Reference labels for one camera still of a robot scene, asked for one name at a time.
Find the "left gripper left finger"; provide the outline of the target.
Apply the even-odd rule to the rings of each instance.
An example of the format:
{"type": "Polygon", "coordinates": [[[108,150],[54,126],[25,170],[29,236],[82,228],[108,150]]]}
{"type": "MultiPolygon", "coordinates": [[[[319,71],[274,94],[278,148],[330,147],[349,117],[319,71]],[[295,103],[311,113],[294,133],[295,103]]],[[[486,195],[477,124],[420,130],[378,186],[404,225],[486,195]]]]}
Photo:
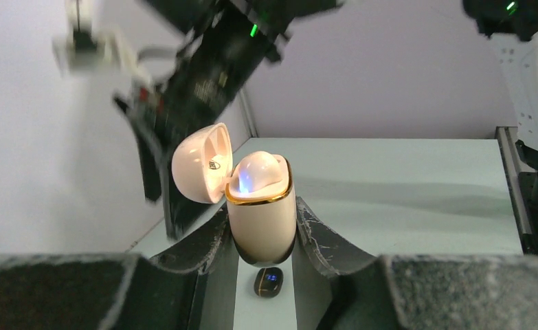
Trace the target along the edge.
{"type": "Polygon", "coordinates": [[[0,254],[0,329],[231,329],[226,207],[172,247],[0,254]]]}

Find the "black earbud charging case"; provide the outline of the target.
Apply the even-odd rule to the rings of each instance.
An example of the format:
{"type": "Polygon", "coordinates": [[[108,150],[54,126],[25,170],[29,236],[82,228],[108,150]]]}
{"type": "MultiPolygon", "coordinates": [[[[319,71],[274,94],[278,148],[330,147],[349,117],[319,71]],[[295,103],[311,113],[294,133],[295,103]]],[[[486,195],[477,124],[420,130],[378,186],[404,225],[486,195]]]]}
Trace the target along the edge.
{"type": "Polygon", "coordinates": [[[258,271],[254,281],[254,293],[261,298],[274,298],[281,289],[284,280],[279,267],[266,267],[258,271]]]}

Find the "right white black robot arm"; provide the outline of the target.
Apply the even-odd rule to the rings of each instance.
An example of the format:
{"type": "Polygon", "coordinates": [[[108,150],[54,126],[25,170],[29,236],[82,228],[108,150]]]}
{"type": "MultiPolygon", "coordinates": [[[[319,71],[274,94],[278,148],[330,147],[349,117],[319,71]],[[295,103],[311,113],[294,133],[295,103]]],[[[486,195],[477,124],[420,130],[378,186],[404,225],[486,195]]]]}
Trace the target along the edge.
{"type": "MultiPolygon", "coordinates": [[[[204,212],[172,178],[172,156],[189,135],[201,132],[232,103],[263,60],[278,63],[277,40],[288,40],[295,19],[330,12],[341,1],[149,1],[187,36],[174,71],[163,78],[134,78],[130,97],[113,101],[137,141],[144,195],[162,200],[169,239],[179,239],[204,212]]],[[[523,246],[538,254],[538,1],[464,1],[465,14],[500,53],[511,93],[522,162],[533,169],[527,199],[533,212],[523,246]]]]}

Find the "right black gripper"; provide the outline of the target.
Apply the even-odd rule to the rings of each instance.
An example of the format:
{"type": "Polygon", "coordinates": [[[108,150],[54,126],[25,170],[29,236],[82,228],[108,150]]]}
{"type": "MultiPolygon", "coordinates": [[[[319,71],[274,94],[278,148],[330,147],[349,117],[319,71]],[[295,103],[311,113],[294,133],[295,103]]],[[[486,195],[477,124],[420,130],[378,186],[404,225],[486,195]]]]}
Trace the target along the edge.
{"type": "Polygon", "coordinates": [[[330,12],[341,1],[148,1],[185,35],[167,76],[141,82],[131,100],[114,97],[140,155],[169,155],[213,124],[263,62],[278,63],[280,41],[296,19],[330,12]]]}

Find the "white earbud charging case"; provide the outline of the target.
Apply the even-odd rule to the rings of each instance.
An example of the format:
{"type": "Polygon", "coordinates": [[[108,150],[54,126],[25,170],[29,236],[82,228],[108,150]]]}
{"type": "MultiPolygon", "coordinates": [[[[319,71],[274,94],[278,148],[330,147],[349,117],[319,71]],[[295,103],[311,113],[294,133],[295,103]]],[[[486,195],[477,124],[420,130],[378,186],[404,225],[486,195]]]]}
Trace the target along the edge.
{"type": "Polygon", "coordinates": [[[172,156],[171,173],[179,192],[200,204],[226,200],[227,218],[240,257],[250,265],[271,267],[292,252],[296,233],[296,195],[289,161],[287,188],[277,195],[243,199],[229,191],[238,163],[225,124],[200,129],[184,139],[172,156]]]}

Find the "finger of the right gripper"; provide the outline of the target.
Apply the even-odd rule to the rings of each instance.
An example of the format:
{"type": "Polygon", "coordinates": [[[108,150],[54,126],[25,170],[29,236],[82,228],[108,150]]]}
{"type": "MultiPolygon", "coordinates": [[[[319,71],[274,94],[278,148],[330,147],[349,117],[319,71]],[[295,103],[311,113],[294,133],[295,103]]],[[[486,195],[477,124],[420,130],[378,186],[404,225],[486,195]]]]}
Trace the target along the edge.
{"type": "Polygon", "coordinates": [[[180,240],[196,220],[208,211],[210,204],[197,203],[184,197],[175,185],[171,173],[171,157],[185,135],[174,135],[168,141],[146,138],[134,133],[142,171],[144,195],[153,203],[162,200],[166,236],[180,240]]]}

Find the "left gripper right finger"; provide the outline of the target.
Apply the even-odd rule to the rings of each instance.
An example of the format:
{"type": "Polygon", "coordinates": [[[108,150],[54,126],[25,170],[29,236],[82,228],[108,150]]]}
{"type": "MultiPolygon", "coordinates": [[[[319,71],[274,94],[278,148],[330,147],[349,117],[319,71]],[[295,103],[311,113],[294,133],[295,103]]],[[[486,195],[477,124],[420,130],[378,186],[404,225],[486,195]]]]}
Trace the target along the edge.
{"type": "Polygon", "coordinates": [[[537,256],[373,256],[296,204],[299,329],[538,329],[537,256]]]}

